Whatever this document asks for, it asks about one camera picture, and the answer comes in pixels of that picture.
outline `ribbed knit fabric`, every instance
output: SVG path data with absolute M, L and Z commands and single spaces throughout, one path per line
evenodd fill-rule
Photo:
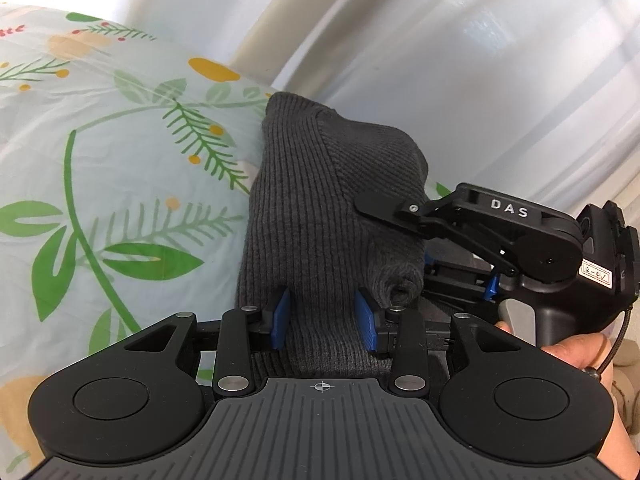
M 237 306 L 264 306 L 287 285 L 296 307 L 285 350 L 255 356 L 257 379 L 383 377 L 390 361 L 363 349 L 354 294 L 366 286 L 384 307 L 414 300 L 424 242 L 358 215 L 353 199 L 374 190 L 424 203 L 424 156 L 400 130 L 284 92 L 269 100 L 262 129 Z

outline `blue gripper pad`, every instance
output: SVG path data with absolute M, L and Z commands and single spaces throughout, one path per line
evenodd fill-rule
M 485 301 L 491 301 L 494 296 L 498 293 L 498 281 L 500 280 L 500 276 L 494 274 L 489 283 L 486 284 L 486 289 L 484 290 L 484 296 L 482 297 Z
M 374 352 L 378 347 L 378 334 L 376 333 L 376 326 L 373 320 L 373 312 L 359 291 L 356 291 L 354 302 L 356 322 L 358 323 L 362 343 L 367 352 Z
M 274 350 L 282 350 L 284 348 L 284 339 L 287 336 L 287 328 L 289 328 L 289 320 L 291 319 L 291 293 L 287 288 L 282 293 L 282 298 L 273 311 L 273 327 L 271 329 L 271 348 Z

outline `green leaf pattern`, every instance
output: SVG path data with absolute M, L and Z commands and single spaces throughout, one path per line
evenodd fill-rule
M 61 227 L 40 248 L 31 267 L 31 288 L 40 321 L 44 321 L 58 307 L 68 291 L 76 270 L 76 242 L 72 233 L 66 243 L 62 263 L 57 273 L 54 264 L 65 237 L 66 226 Z
M 116 70 L 113 73 L 113 82 L 120 93 L 129 101 L 133 101 L 139 105 L 149 101 L 149 92 L 142 82 L 131 74 L 127 74 L 122 70 Z
M 31 453 L 29 453 L 28 451 L 25 451 L 24 453 L 20 453 L 20 455 L 16 456 L 13 460 L 11 460 L 11 462 L 6 468 L 6 472 L 7 473 L 14 472 L 14 469 L 18 467 L 20 462 L 22 462 L 23 460 L 27 460 L 30 456 L 31 456 Z
M 104 35 L 119 33 L 126 38 L 148 36 L 135 29 L 116 30 L 118 26 L 108 22 L 93 25 L 101 21 L 94 16 L 70 12 L 66 18 L 70 22 L 91 24 L 81 30 Z M 39 74 L 55 73 L 69 63 L 52 60 L 40 66 L 39 61 L 15 65 L 0 73 L 0 80 L 39 80 Z M 88 343 L 89 354 L 140 329 L 114 291 L 115 278 L 108 270 L 125 278 L 150 282 L 183 277 L 204 263 L 192 251 L 232 234 L 232 224 L 241 221 L 242 216 L 229 215 L 226 207 L 214 214 L 212 206 L 194 203 L 186 204 L 178 213 L 161 207 L 161 201 L 156 200 L 151 208 L 140 204 L 136 210 L 127 209 L 114 212 L 108 218 L 95 219 L 91 226 L 82 229 L 76 218 L 70 185 L 70 154 L 78 132 L 111 118 L 157 108 L 171 131 L 174 143 L 180 147 L 181 155 L 198 157 L 198 160 L 201 157 L 202 168 L 207 173 L 219 180 L 226 179 L 231 190 L 239 189 L 248 194 L 248 177 L 233 158 L 234 140 L 223 124 L 207 118 L 203 110 L 250 108 L 263 116 L 268 100 L 259 86 L 241 89 L 242 99 L 233 99 L 235 85 L 227 81 L 213 84 L 201 102 L 187 102 L 184 100 L 188 84 L 186 78 L 148 86 L 122 70 L 113 72 L 113 84 L 127 101 L 138 108 L 92 121 L 71 132 L 64 161 L 68 211 L 63 212 L 55 205 L 38 200 L 22 200 L 0 207 L 0 236 L 30 238 L 49 234 L 41 242 L 31 266 L 31 289 L 40 321 L 44 322 L 60 306 L 77 268 L 90 270 L 98 278 L 112 305 L 95 322 Z M 106 232 L 98 240 L 100 226 L 106 226 Z
M 436 182 L 436 192 L 440 195 L 440 196 L 447 196 L 448 194 L 450 194 L 450 190 L 446 187 L 443 186 L 441 183 Z
M 59 223 L 29 223 L 25 220 L 61 215 L 62 211 L 46 202 L 23 200 L 0 207 L 0 233 L 16 237 L 38 236 L 55 229 Z
M 123 243 L 107 247 L 105 251 L 146 258 L 133 261 L 108 258 L 103 260 L 106 266 L 116 272 L 138 280 L 155 282 L 172 280 L 197 269 L 204 263 L 187 252 L 156 244 Z

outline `white curtain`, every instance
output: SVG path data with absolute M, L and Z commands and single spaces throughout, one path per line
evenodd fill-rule
M 449 188 L 470 181 L 574 214 L 640 169 L 640 0 L 28 3 L 139 26 L 402 128 Z

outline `silver screw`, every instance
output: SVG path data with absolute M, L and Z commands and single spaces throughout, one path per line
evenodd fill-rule
M 228 375 L 218 381 L 218 387 L 226 392 L 239 392 L 249 385 L 249 379 L 242 375 Z
M 401 375 L 394 381 L 394 384 L 396 388 L 400 388 L 406 392 L 416 392 L 427 385 L 424 379 L 417 375 Z

